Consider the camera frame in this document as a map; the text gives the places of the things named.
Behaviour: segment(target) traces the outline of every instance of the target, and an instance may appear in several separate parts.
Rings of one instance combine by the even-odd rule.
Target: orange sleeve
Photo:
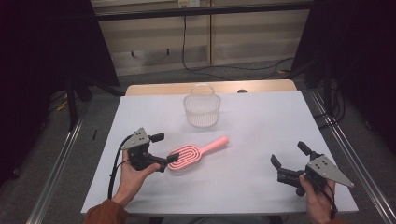
[[[123,224],[128,213],[120,204],[107,199],[88,210],[84,224]]]
[[[344,222],[339,217],[335,217],[328,224],[344,224]]]

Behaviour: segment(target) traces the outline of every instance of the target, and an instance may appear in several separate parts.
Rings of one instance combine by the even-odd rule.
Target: white table
[[[333,161],[299,91],[219,93],[220,119],[208,129],[194,128],[186,121],[184,96],[121,98],[82,213],[106,198],[117,149],[127,135],[140,127],[150,135],[165,133],[165,139],[151,144],[148,150],[163,158],[173,148],[186,144],[203,146],[222,135],[227,135],[230,143],[205,154],[182,175],[166,169],[163,174],[149,176],[125,208],[129,213],[227,216],[305,212],[305,197],[298,197],[295,188],[278,183],[276,169],[270,162],[275,154],[283,167],[304,169],[309,159],[297,148],[299,141]],[[337,185],[335,197],[340,212],[358,211],[347,187]]]

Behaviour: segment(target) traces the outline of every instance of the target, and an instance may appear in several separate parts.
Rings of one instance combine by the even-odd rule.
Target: wall
[[[242,6],[292,1],[294,0],[202,0],[201,6]],[[96,13],[106,13],[177,7],[177,1],[162,0],[146,4],[95,7],[94,10]],[[308,10],[298,10],[188,17],[186,48],[205,47],[207,64],[292,57],[297,50],[307,15]],[[128,51],[182,47],[184,21],[180,17],[101,21],[100,26],[113,55]]]

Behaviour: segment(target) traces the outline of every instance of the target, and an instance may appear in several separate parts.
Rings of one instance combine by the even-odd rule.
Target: clear plastic basket
[[[210,93],[200,93],[198,88],[209,88]],[[220,97],[207,84],[197,84],[191,88],[190,95],[184,98],[187,121],[198,128],[207,128],[219,120]]]

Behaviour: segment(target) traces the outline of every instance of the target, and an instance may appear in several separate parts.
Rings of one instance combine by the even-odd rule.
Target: metal frame
[[[316,106],[318,107],[318,110],[321,113],[325,113],[326,108],[320,94],[318,92],[311,92],[311,97],[314,100]],[[325,119],[330,127],[330,130],[332,131],[332,134],[334,135],[335,140],[338,142],[340,148],[343,150],[346,159],[352,166],[353,170],[358,176],[358,179],[361,181],[361,184],[363,185],[368,196],[373,202],[379,215],[384,220],[384,223],[396,223],[395,212],[390,206],[387,198],[368,173],[367,169],[363,165],[363,162],[359,158],[358,154],[355,152],[355,149],[352,147],[352,145],[350,145],[347,137],[344,135],[344,132],[341,130],[340,126],[338,126],[336,121],[329,116],[326,116]]]
[[[26,224],[39,224],[43,221],[44,216],[47,213],[47,209],[50,206],[52,196],[54,195],[56,187],[58,186],[58,182],[61,179],[62,172],[67,163],[67,159],[69,158],[70,152],[78,137],[82,120],[85,118],[88,112],[88,107],[88,104],[84,106],[81,117],[79,118],[79,120],[77,120],[74,129],[70,131],[67,135],[58,160],[55,162],[55,165],[53,166],[52,171],[47,179],[46,185],[42,189],[40,196],[35,202],[35,207],[33,208],[29,218],[27,219]]]
[[[261,4],[247,6],[230,6],[230,7],[190,7],[190,8],[172,8],[151,11],[136,12],[116,12],[116,13],[97,13],[94,16],[76,15],[67,18],[64,21],[122,21],[137,20],[150,18],[166,18],[166,17],[182,17],[182,16],[201,16],[216,14],[233,14],[233,13],[249,13],[249,12],[267,12],[267,11],[288,11],[288,10],[304,10],[314,7],[329,7],[333,3],[309,1],[298,3],[281,3],[281,4]]]

